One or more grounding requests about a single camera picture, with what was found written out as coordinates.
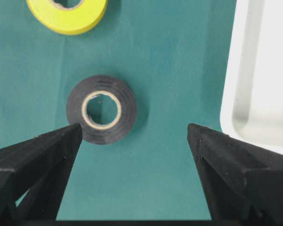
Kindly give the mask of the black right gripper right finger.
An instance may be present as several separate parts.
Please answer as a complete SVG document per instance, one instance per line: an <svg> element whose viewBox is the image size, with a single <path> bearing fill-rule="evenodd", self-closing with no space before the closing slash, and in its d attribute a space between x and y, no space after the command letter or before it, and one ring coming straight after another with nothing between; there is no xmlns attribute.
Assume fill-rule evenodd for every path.
<svg viewBox="0 0 283 226"><path fill-rule="evenodd" d="M211 218L283 223L283 155L191 123L187 140Z"/></svg>

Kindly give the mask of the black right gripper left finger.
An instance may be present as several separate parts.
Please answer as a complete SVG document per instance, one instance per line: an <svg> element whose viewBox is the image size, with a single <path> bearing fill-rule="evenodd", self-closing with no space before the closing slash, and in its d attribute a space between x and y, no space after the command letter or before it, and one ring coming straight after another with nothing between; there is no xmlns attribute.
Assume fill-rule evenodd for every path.
<svg viewBox="0 0 283 226"><path fill-rule="evenodd" d="M75 123L0 149L0 219L55 220L82 142Z"/></svg>

